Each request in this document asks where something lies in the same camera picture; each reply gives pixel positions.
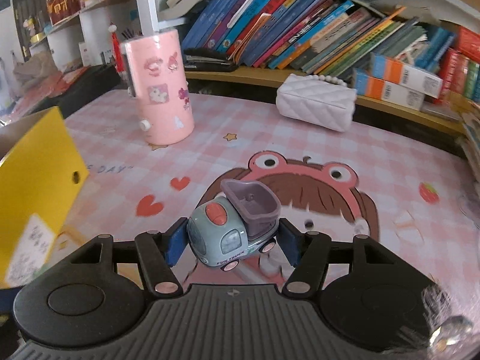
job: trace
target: white knob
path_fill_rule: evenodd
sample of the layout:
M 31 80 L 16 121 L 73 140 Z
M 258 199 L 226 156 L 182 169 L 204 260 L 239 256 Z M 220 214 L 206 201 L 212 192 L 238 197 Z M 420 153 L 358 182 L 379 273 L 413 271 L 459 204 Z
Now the white knob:
M 152 127 L 152 125 L 150 124 L 150 122 L 147 119 L 144 119 L 144 120 L 140 121 L 140 128 L 142 129 L 142 131 L 148 131 L 148 130 L 150 130 L 151 127 Z

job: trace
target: toy truck wheel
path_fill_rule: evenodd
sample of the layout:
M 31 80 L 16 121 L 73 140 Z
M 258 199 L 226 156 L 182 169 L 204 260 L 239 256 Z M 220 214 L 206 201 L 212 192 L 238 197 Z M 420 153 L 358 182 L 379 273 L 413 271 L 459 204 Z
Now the toy truck wheel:
M 230 261 L 229 263 L 225 264 L 222 266 L 220 269 L 224 272 L 231 271 L 233 268 L 235 268 L 239 264 L 239 261 L 237 259 Z
M 277 241 L 275 241 L 275 238 L 269 239 L 260 247 L 260 249 L 258 249 L 258 251 L 260 253 L 267 253 L 268 251 L 272 250 L 276 243 Z

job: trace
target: orange button on toy truck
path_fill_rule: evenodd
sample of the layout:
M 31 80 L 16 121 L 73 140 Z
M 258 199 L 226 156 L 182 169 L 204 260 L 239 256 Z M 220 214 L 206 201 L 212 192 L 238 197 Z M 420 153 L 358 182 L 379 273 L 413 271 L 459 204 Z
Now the orange button on toy truck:
M 208 203 L 207 207 L 205 207 L 205 213 L 208 219 L 217 226 L 227 223 L 227 212 L 219 203 Z

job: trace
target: pink cylindrical container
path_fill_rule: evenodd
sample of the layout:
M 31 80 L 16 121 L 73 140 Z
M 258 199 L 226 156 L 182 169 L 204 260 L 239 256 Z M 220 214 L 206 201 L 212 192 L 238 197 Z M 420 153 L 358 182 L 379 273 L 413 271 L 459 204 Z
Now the pink cylindrical container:
M 153 145 L 171 145 L 194 129 L 177 30 L 122 43 L 140 128 Z

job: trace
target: red book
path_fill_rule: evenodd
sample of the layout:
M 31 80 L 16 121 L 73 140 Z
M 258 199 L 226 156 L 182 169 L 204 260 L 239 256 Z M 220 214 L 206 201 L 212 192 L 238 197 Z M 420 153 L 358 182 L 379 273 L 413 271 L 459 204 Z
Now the red book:
M 480 63 L 480 36 L 478 34 L 465 27 L 460 27 L 454 46 L 463 55 Z
M 233 42 L 233 44 L 230 46 L 230 48 L 226 51 L 226 54 L 228 56 L 231 56 L 233 52 L 240 46 L 245 39 L 245 37 L 248 35 L 252 27 L 255 25 L 255 23 L 258 21 L 260 18 L 260 15 L 262 13 L 269 13 L 270 15 L 277 10 L 280 5 L 282 5 L 285 2 L 285 0 L 270 0 L 267 5 L 263 7 L 263 9 L 255 15 L 255 17 L 250 20 L 250 22 L 247 24 L 247 26 L 243 29 L 243 31 L 240 33 L 238 38 Z
M 480 63 L 480 35 L 459 24 L 442 22 L 442 27 L 457 34 L 453 48 L 473 61 Z
M 440 62 L 440 71 L 438 72 L 438 76 L 443 80 L 443 85 L 438 99 L 433 99 L 432 101 L 434 104 L 441 104 L 447 91 L 450 89 L 453 74 L 455 73 L 455 68 L 458 63 L 458 56 L 459 54 L 451 48 L 449 48 L 443 55 L 442 61 Z
M 465 88 L 465 81 L 467 79 L 467 73 L 469 72 L 469 59 L 462 55 L 458 55 L 457 67 L 453 73 L 452 84 L 450 89 L 453 92 L 463 94 Z

